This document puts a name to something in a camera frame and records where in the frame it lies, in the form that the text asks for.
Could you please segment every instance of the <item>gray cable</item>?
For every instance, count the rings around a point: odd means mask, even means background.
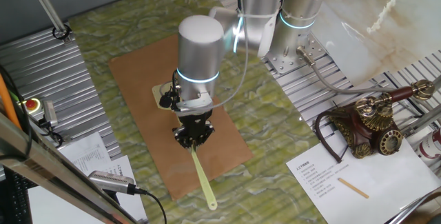
[[[328,87],[330,90],[333,90],[340,94],[362,94],[362,93],[369,93],[369,92],[389,92],[391,90],[396,90],[393,88],[369,88],[369,89],[360,89],[360,90],[343,90],[339,89],[337,87],[334,87],[332,84],[328,83],[326,79],[323,77],[323,75],[318,71],[318,68],[316,65],[312,66],[312,69],[317,74],[318,79],[322,81],[322,83]]]
[[[240,0],[241,4],[242,4],[242,10],[239,10],[239,13],[243,14],[245,12],[243,12],[243,10],[245,9],[243,6],[243,0]],[[247,33],[247,18],[243,17],[243,32],[245,35],[245,66],[243,69],[243,75],[242,75],[242,79],[240,80],[240,83],[238,85],[238,87],[236,88],[236,91],[234,91],[234,93],[229,96],[227,99],[225,99],[222,103],[213,105],[213,106],[209,106],[209,107],[193,107],[193,108],[189,108],[190,111],[185,111],[186,114],[192,114],[200,111],[210,111],[214,108],[220,107],[224,104],[226,104],[226,102],[228,102],[229,100],[231,100],[234,96],[236,96],[237,92],[239,92],[240,87],[242,87],[243,81],[245,80],[245,75],[247,74],[247,67],[248,67],[248,33]]]

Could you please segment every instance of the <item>red emergency stop button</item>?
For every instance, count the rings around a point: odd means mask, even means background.
[[[32,99],[27,100],[25,105],[28,110],[35,110],[37,108],[37,102]]]

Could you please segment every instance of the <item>metal pole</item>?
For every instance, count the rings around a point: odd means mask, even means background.
[[[408,215],[410,215],[417,207],[419,207],[431,194],[432,192],[418,199],[415,203],[410,204],[409,207],[401,211],[389,224],[400,224],[401,222],[403,222],[406,217],[408,217]]]
[[[39,0],[40,4],[43,6],[44,10],[46,11],[46,14],[48,14],[51,22],[54,24],[54,27],[62,34],[67,32],[66,27],[64,26],[64,23],[60,20],[60,17],[58,16],[57,12],[55,11],[54,7],[50,3],[49,0]]]
[[[435,80],[433,80],[433,84],[435,86],[435,90],[441,89],[441,75],[438,76]]]
[[[427,114],[423,115],[416,122],[409,125],[407,128],[403,129],[402,133],[404,137],[411,136],[412,134],[416,134],[417,132],[424,129],[426,126],[433,123],[435,120],[441,117],[441,105],[436,106],[430,110]]]
[[[0,156],[25,154],[27,146],[28,136],[0,114]],[[138,223],[42,136],[25,161],[0,162],[100,221]]]

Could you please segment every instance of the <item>antique telephone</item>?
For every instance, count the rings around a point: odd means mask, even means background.
[[[328,152],[341,162],[342,159],[329,147],[320,131],[324,116],[336,125],[344,136],[352,154],[362,159],[376,152],[392,155],[401,146],[403,135],[393,121],[392,103],[414,96],[420,100],[432,97],[435,87],[431,81],[420,80],[411,86],[381,94],[378,98],[368,96],[355,103],[325,111],[317,116],[315,127],[320,142]]]

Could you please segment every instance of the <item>brown cardboard sheet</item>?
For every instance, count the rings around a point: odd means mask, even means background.
[[[152,93],[155,85],[171,80],[177,65],[177,35],[109,62],[112,74],[173,200],[201,186],[192,156],[174,140],[172,128],[179,126],[175,113],[158,109]],[[209,181],[253,157],[223,108],[214,109],[210,121],[215,132],[197,150]]]

